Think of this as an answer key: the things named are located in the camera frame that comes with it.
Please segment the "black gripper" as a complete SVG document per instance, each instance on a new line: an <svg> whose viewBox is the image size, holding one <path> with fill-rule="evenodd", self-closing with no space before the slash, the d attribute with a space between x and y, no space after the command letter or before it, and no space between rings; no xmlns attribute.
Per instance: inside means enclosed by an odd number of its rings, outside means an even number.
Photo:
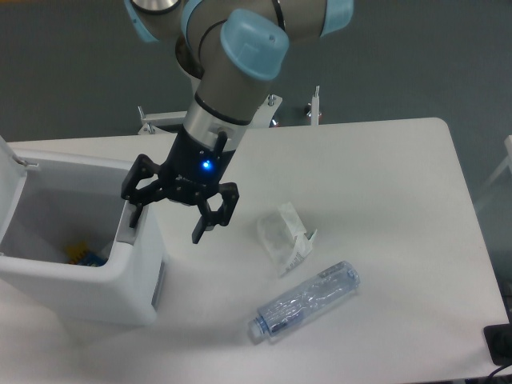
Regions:
<svg viewBox="0 0 512 384"><path fill-rule="evenodd" d="M153 162L146 154L137 156L121 188L122 199L135 207L130 228L137 226L145 206L164 198L198 207L201 217L192 233L193 244L216 225L227 226L239 200L237 184L221 182L234 156L226 149L227 142L228 135L222 131L209 147L181 127L163 164ZM221 195L222 204L212 210L208 198L216 194Z"/></svg>

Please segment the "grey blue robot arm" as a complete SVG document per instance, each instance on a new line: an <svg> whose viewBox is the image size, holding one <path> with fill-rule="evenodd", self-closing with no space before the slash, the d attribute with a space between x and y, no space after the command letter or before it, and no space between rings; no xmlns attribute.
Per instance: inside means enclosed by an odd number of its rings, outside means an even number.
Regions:
<svg viewBox="0 0 512 384"><path fill-rule="evenodd" d="M237 205L224 175L279 75L290 44L345 28L352 1L128 1L145 42L172 39L180 67L198 81L194 99L162 164L139 155L122 183L136 227L145 206L168 199L196 206L192 233L226 226Z"/></svg>

